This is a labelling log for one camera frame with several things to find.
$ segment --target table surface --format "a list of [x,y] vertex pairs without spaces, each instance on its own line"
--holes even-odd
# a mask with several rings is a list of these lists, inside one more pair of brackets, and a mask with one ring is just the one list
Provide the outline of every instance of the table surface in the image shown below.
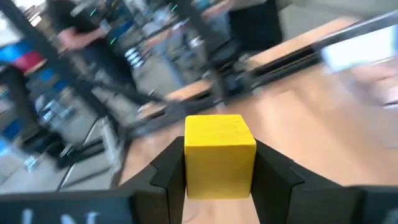
[[[267,63],[356,22],[342,18],[252,58]],[[296,163],[341,185],[398,184],[398,151],[383,148],[356,116],[355,97],[322,64],[307,68],[224,108],[203,114],[241,114],[258,140]],[[121,183],[153,160],[177,136],[184,122],[136,139]],[[259,223],[251,198],[186,200],[183,223]]]

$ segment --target wooden block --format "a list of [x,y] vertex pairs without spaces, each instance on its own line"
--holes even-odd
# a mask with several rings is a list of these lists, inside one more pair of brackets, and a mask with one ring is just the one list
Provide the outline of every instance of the wooden block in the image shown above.
[[250,195],[256,141],[241,115],[188,116],[184,152],[188,198]]

